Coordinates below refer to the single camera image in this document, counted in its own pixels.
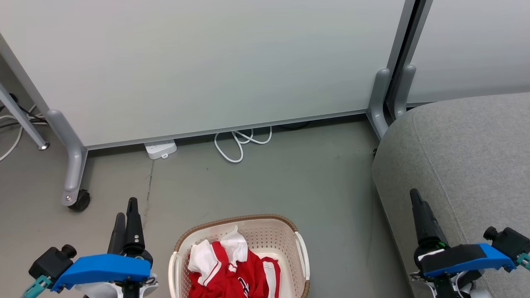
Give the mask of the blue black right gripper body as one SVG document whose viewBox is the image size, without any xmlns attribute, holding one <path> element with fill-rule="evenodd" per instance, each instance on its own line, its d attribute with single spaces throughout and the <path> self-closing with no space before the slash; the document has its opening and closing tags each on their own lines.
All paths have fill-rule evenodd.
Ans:
<svg viewBox="0 0 530 298">
<path fill-rule="evenodd" d="M 413 281 L 429 287 L 434 298 L 465 298 L 462 288 L 472 284 L 487 269 L 516 269 L 516 264 L 487 243 L 449 247 L 442 242 L 416 249 L 418 270 L 410 273 Z"/>
</svg>

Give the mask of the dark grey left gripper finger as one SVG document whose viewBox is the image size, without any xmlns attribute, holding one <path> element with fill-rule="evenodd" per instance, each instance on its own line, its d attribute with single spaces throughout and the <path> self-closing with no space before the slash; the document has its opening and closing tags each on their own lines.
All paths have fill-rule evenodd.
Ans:
<svg viewBox="0 0 530 298">
<path fill-rule="evenodd" d="M 126 216 L 124 213 L 117 213 L 110 242 L 108 244 L 108 253 L 120 254 L 123 251 L 125 231 Z"/>
<path fill-rule="evenodd" d="M 125 215 L 124 253 L 127 256 L 140 255 L 145 250 L 145 240 L 137 198 L 129 198 Z"/>
</svg>

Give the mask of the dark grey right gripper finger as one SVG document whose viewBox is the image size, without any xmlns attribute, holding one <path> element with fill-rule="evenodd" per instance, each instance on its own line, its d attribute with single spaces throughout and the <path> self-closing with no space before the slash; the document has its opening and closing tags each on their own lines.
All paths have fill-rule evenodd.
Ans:
<svg viewBox="0 0 530 298">
<path fill-rule="evenodd" d="M 429 203 L 422 199 L 416 188 L 410 190 L 410 199 L 418 246 L 422 249 L 445 249 L 447 239 Z"/>
</svg>

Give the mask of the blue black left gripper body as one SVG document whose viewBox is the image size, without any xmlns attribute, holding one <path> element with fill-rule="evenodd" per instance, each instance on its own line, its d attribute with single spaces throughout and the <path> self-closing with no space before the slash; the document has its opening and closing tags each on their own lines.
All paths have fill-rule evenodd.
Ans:
<svg viewBox="0 0 530 298">
<path fill-rule="evenodd" d="M 148 260 L 106 253 L 77 259 L 52 291 L 74 288 L 89 298 L 143 298 L 158 286 Z"/>
</svg>

